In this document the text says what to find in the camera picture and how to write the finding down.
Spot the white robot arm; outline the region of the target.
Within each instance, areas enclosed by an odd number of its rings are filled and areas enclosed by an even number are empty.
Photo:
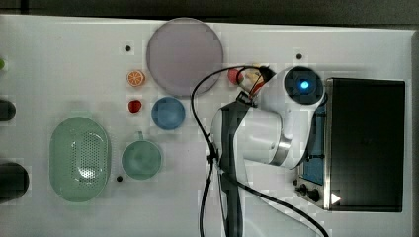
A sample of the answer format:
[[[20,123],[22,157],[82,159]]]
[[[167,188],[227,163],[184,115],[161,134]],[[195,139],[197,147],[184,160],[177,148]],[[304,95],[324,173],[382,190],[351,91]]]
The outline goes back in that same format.
[[[293,211],[326,235],[324,228],[295,206],[250,187],[247,160],[293,169],[306,154],[315,111],[325,96],[312,69],[296,66],[279,76],[262,66],[263,85],[247,89],[221,107],[211,125],[225,237],[274,237],[275,203]]]

